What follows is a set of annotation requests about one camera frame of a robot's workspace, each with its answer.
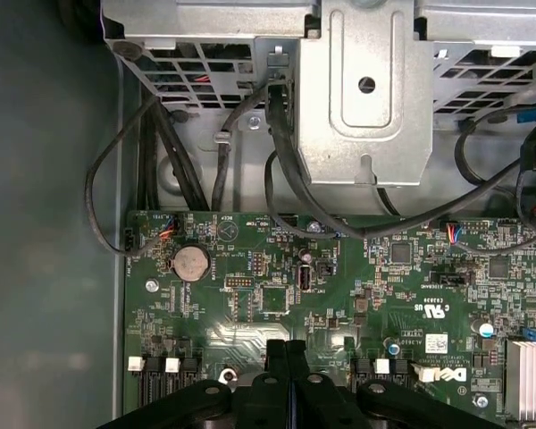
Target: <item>capacitor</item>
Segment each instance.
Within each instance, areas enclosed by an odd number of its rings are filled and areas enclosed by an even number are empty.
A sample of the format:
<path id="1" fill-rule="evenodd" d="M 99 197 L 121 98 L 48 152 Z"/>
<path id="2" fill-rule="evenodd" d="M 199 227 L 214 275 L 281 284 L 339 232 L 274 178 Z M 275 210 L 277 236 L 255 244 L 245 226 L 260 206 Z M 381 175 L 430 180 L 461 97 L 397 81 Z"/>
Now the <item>capacitor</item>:
<path id="1" fill-rule="evenodd" d="M 481 335 L 482 338 L 490 338 L 494 335 L 494 327 L 488 320 L 483 318 L 475 319 L 471 323 L 471 330 Z"/>
<path id="2" fill-rule="evenodd" d="M 186 244 L 172 257 L 171 266 L 184 282 L 197 282 L 208 274 L 211 256 L 198 244 Z"/>
<path id="3" fill-rule="evenodd" d="M 322 226 L 320 225 L 319 222 L 316 222 L 316 221 L 313 221 L 313 222 L 310 222 L 307 227 L 306 227 L 306 231 L 308 232 L 315 232 L 315 233 L 320 233 L 322 232 Z"/>
<path id="4" fill-rule="evenodd" d="M 300 251 L 297 252 L 297 256 L 300 258 L 300 261 L 302 261 L 304 264 L 312 263 L 312 254 L 307 248 L 300 249 Z"/>
<path id="5" fill-rule="evenodd" d="M 385 347 L 391 356 L 396 356 L 401 351 L 401 346 L 399 346 L 399 344 L 391 337 L 388 337 L 383 341 L 383 347 Z"/>

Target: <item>metal bracket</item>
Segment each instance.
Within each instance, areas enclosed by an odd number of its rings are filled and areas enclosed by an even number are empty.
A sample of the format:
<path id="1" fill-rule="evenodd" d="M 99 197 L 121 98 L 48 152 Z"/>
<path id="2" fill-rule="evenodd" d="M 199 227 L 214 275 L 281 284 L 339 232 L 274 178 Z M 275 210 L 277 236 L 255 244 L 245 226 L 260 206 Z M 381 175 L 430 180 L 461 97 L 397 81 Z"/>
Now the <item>metal bracket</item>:
<path id="1" fill-rule="evenodd" d="M 229 145 L 232 133 L 230 131 L 217 131 L 214 134 L 213 141 L 217 145 Z"/>

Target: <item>metal mesh grill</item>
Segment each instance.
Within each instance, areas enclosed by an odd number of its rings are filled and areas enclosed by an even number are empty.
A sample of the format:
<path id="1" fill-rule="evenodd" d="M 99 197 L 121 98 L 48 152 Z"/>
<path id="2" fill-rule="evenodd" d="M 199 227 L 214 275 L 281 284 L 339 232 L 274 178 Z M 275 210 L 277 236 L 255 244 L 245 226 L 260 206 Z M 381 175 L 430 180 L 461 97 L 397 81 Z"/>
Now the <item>metal mesh grill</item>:
<path id="1" fill-rule="evenodd" d="M 434 71 L 443 90 L 434 102 L 434 111 L 472 115 L 501 108 L 507 98 L 536 83 L 534 64 L 536 50 L 516 58 L 500 58 L 491 56 L 489 49 L 474 49 L 451 64 L 439 61 Z"/>
<path id="2" fill-rule="evenodd" d="M 246 41 L 146 49 L 132 69 L 170 108 L 233 109 L 257 81 L 254 44 Z"/>

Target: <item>motherboard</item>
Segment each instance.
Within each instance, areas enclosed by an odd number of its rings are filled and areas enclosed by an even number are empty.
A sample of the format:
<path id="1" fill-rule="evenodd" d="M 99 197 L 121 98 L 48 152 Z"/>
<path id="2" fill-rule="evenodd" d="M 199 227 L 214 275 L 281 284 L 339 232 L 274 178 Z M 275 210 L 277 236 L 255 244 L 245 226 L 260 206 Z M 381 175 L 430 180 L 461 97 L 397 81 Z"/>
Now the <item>motherboard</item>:
<path id="1" fill-rule="evenodd" d="M 329 232 L 309 216 L 286 219 Z M 236 385 L 263 371 L 269 339 L 296 339 L 312 371 L 353 391 L 381 378 L 495 423 L 536 421 L 521 399 L 532 388 L 521 374 L 536 346 L 536 246 L 485 256 L 452 244 L 520 243 L 532 234 L 517 221 L 307 240 L 267 214 L 130 213 L 127 246 L 157 234 L 127 260 L 124 412 L 205 378 Z"/>

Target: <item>black connector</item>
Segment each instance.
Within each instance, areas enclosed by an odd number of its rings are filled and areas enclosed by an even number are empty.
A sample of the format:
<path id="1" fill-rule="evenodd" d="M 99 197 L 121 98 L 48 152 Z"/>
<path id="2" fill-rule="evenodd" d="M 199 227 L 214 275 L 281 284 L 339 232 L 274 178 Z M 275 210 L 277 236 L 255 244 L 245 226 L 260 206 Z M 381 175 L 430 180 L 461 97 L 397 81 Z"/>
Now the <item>black connector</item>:
<path id="1" fill-rule="evenodd" d="M 133 228 L 125 228 L 123 232 L 123 241 L 126 252 L 131 252 L 135 248 L 135 234 Z"/>

